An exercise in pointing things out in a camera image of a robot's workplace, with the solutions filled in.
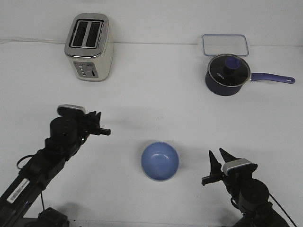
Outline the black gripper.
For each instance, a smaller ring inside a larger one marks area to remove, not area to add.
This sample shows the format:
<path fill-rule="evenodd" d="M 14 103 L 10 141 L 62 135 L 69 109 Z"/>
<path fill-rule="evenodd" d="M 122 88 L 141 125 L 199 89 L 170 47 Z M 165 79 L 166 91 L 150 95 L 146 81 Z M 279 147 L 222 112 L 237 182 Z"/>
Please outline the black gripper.
<path fill-rule="evenodd" d="M 57 151 L 77 150 L 90 135 L 111 134 L 110 129 L 100 127 L 101 112 L 89 112 L 82 116 L 66 115 L 50 123 L 49 147 Z"/>
<path fill-rule="evenodd" d="M 225 163 L 237 160 L 237 158 L 223 148 L 219 148 L 220 154 L 224 159 Z M 238 196 L 240 191 L 240 186 L 244 180 L 251 179 L 252 173 L 257 169 L 257 164 L 248 164 L 246 166 L 238 167 L 232 170 L 230 175 L 226 175 L 222 170 L 222 165 L 217 161 L 212 151 L 209 151 L 210 158 L 210 175 L 202 177 L 201 184 L 205 186 L 209 183 L 215 183 L 218 181 L 223 181 L 227 192 L 231 196 Z"/>

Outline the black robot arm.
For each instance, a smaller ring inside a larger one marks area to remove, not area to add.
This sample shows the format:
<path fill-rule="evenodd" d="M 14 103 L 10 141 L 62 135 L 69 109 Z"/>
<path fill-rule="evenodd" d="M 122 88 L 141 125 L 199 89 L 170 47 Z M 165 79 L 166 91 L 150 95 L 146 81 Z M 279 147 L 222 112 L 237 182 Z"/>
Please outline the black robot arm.
<path fill-rule="evenodd" d="M 100 112 L 67 110 L 58 114 L 50 123 L 45 147 L 28 160 L 0 198 L 2 227 L 15 226 L 89 135 L 111 134 L 110 129 L 100 127 Z"/>
<path fill-rule="evenodd" d="M 205 186 L 219 181 L 224 183 L 231 196 L 232 206 L 242 214 L 242 218 L 234 224 L 235 227 L 288 227 L 287 221 L 273 209 L 269 198 L 272 198 L 296 226 L 285 209 L 270 194 L 268 187 L 253 178 L 257 164 L 245 158 L 237 158 L 222 148 L 219 151 L 225 163 L 219 163 L 213 152 L 209 151 L 210 174 L 201 179 L 201 184 Z"/>

